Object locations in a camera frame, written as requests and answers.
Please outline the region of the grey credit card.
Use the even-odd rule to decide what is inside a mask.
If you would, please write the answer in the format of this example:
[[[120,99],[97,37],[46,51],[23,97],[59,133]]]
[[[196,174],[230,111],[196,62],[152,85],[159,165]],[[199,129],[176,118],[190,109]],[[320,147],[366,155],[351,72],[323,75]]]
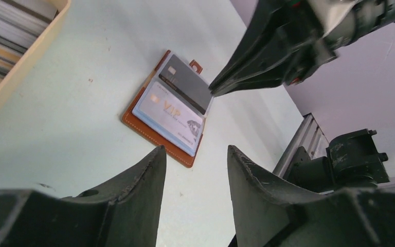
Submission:
[[[152,130],[194,157],[204,128],[204,119],[166,86],[151,81],[132,114]]]

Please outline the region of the black credit card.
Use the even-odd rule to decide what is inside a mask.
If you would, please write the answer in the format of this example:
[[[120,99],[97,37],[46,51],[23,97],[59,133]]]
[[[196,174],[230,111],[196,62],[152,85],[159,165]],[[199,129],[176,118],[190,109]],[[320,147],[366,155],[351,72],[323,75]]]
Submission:
[[[206,115],[213,97],[209,85],[201,76],[202,70],[196,60],[186,63],[176,54],[170,53],[160,67],[158,77],[193,109]]]

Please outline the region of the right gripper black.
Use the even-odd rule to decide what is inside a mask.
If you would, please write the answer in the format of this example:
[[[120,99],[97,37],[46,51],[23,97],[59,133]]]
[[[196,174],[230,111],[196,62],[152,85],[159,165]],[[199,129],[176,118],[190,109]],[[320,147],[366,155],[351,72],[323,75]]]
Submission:
[[[258,1],[234,54],[209,86],[212,96],[301,83],[335,60],[337,49],[395,23],[395,1],[287,1],[287,5],[310,38],[287,71],[280,69],[285,51],[263,52],[276,29],[286,23],[286,2]]]

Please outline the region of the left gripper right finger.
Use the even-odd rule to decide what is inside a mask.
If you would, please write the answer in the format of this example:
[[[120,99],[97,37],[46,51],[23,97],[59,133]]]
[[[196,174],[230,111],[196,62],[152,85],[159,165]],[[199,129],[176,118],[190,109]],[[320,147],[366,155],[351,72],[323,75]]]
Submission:
[[[227,148],[235,222],[231,246],[395,246],[395,191],[344,188],[321,195]]]

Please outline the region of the brown leather card holder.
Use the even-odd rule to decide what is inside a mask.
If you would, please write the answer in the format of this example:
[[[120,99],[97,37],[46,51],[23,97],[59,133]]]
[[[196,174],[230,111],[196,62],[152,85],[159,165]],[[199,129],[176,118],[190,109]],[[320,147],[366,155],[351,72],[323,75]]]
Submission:
[[[201,115],[204,119],[204,127],[206,123],[206,118],[208,115],[209,110],[207,111],[206,115],[202,115],[199,112],[197,112],[195,109],[193,109],[189,103],[187,103],[185,100],[183,100],[180,96],[177,95],[177,93],[166,83],[164,83],[161,79],[159,79],[158,74],[159,74],[159,69],[163,65],[163,62],[166,60],[168,54],[173,53],[170,50],[167,50],[163,57],[160,59],[158,64],[154,67],[154,69],[150,72],[149,76],[145,79],[144,83],[141,86],[141,89],[139,92],[136,94],[135,98],[133,101],[130,103],[128,106],[127,110],[122,116],[121,121],[127,125],[129,128],[137,132],[139,135],[141,135],[143,138],[151,142],[152,144],[156,146],[164,145],[167,153],[174,158],[176,161],[178,161],[180,164],[187,168],[191,168],[194,164],[195,161],[195,156],[197,154],[197,151],[199,149],[199,145],[201,143],[202,137],[203,137],[203,132],[202,136],[199,141],[199,145],[197,147],[197,151],[194,157],[186,154],[183,150],[181,150],[179,147],[174,146],[171,142],[166,140],[164,137],[162,137],[160,134],[156,133],[154,130],[152,130],[147,124],[145,124],[143,121],[138,119],[136,116],[132,114],[133,108],[136,106],[138,99],[141,98],[143,91],[147,88],[149,83],[151,81],[159,81],[161,82],[164,86],[166,86],[177,98],[179,98],[183,103],[185,103],[190,109],[192,109],[195,113]]]

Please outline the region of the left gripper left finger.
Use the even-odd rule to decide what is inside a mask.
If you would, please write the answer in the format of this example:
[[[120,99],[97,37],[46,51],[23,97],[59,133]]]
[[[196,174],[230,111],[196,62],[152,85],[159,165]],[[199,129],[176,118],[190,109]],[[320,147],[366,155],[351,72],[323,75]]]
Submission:
[[[0,189],[0,246],[155,246],[166,150],[76,197]]]

